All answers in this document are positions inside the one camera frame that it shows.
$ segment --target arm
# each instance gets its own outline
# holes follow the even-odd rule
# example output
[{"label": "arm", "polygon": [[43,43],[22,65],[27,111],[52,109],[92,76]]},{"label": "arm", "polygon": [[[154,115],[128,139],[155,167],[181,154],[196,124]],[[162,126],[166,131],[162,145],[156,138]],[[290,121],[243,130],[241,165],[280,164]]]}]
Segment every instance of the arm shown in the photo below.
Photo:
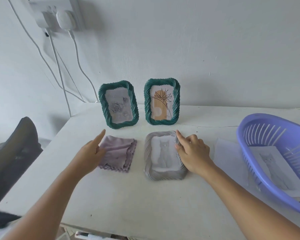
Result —
[{"label": "arm", "polygon": [[300,240],[300,227],[250,194],[209,157],[210,148],[196,135],[176,135],[180,158],[189,171],[203,177],[215,190],[248,240]]},{"label": "arm", "polygon": [[106,153],[99,149],[105,135],[103,130],[93,141],[84,145],[70,164],[55,179],[41,198],[16,223],[3,240],[54,240],[67,207],[70,196],[77,183],[92,172]]}]

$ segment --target folded cloth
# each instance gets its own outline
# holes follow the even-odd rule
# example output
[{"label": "folded cloth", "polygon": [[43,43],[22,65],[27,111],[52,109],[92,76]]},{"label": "folded cloth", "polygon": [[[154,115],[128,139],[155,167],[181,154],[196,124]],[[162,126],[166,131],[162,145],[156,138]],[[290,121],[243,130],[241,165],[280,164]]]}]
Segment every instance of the folded cloth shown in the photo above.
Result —
[{"label": "folded cloth", "polygon": [[106,149],[106,153],[98,167],[106,170],[128,172],[136,145],[137,141],[135,139],[106,136],[100,145],[100,148]]}]

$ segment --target hand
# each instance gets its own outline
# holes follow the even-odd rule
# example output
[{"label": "hand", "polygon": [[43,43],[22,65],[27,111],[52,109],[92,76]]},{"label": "hand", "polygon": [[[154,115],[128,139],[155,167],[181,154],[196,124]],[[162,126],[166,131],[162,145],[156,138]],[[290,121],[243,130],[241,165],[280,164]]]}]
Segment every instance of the hand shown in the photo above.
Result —
[{"label": "hand", "polygon": [[99,148],[99,144],[104,137],[106,130],[101,131],[94,140],[85,144],[75,155],[72,161],[67,166],[71,174],[77,175],[79,178],[92,172],[104,157],[106,150]]},{"label": "hand", "polygon": [[185,138],[178,130],[176,136],[181,144],[175,145],[176,150],[189,171],[205,178],[211,169],[216,168],[209,156],[210,148],[204,144],[202,139],[198,139],[196,135]]}]

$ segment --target white wall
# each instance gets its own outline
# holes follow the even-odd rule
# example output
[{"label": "white wall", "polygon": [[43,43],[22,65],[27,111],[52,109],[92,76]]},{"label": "white wall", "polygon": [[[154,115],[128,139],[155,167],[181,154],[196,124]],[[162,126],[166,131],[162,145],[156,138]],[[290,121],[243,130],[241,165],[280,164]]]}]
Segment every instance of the white wall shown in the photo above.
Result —
[{"label": "white wall", "polygon": [[[57,75],[28,1],[12,2]],[[96,88],[129,80],[143,103],[149,78],[174,77],[184,105],[300,108],[300,0],[81,0],[80,7],[87,30],[76,39]],[[80,91],[94,101],[71,39],[54,40]],[[0,0],[0,142],[24,116],[40,137],[52,139],[68,111],[7,0]]]}]

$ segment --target flower line art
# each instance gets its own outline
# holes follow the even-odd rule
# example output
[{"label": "flower line art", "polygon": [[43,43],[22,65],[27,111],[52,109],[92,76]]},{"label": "flower line art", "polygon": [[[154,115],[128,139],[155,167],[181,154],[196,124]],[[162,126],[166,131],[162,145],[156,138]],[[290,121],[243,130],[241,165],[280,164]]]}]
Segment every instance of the flower line art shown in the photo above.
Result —
[{"label": "flower line art", "polygon": [[172,98],[172,95],[171,93],[168,94],[168,91],[169,90],[162,90],[158,93],[158,92],[155,92],[154,96],[152,96],[153,99],[157,99],[159,100],[160,102],[162,102],[164,104],[164,106],[168,109],[169,113],[170,113],[170,117],[171,116],[171,112],[170,112],[170,109],[168,108],[168,103],[171,102],[170,99]]},{"label": "flower line art", "polygon": [[112,110],[114,113],[121,112],[121,111],[122,111],[122,107],[121,107],[120,104],[113,103],[113,104],[112,104],[111,110]]}]

